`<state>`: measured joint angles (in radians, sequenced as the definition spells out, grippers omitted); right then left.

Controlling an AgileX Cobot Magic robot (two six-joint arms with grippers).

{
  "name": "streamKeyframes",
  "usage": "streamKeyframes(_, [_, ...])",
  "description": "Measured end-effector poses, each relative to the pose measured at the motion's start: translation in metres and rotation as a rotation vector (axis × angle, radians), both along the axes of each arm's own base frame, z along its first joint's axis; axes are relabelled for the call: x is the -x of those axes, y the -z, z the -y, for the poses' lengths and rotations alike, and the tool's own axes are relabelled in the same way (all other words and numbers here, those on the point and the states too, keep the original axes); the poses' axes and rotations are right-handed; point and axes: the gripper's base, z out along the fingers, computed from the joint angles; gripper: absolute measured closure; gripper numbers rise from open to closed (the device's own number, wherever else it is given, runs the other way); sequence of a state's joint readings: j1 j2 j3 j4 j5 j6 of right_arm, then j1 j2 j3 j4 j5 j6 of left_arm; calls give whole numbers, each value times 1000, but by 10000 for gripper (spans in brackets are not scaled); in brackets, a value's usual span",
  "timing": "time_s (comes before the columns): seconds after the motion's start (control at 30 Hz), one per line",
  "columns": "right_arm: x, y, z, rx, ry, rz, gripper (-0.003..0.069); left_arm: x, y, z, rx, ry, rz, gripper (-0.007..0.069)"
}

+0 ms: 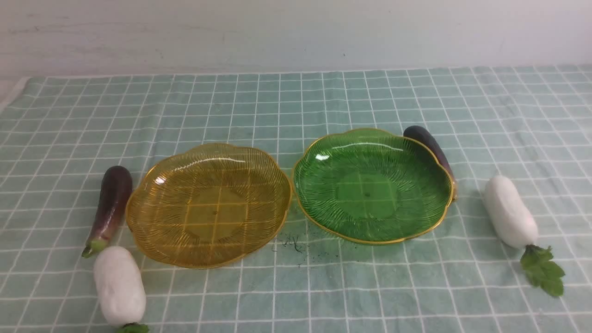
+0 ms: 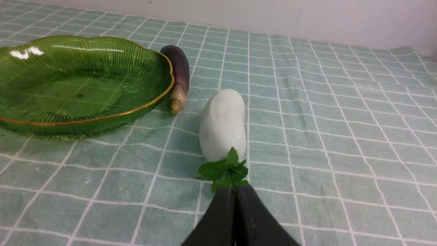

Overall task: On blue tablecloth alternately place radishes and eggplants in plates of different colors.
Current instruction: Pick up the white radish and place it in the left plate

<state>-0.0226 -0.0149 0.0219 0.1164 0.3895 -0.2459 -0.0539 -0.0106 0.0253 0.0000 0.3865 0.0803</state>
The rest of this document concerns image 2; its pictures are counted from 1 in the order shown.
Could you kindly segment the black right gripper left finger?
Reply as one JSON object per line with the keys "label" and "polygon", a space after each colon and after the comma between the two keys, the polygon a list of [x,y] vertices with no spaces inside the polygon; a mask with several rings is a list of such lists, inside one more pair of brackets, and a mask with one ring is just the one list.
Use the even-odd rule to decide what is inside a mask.
{"label": "black right gripper left finger", "polygon": [[235,193],[231,187],[220,187],[206,213],[183,246],[233,246]]}

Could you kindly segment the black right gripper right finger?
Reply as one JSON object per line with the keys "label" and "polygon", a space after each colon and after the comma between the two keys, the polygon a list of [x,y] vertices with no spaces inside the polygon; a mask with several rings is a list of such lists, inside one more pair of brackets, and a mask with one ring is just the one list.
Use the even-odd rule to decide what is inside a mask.
{"label": "black right gripper right finger", "polygon": [[299,246],[265,207],[251,186],[236,187],[236,246]]}

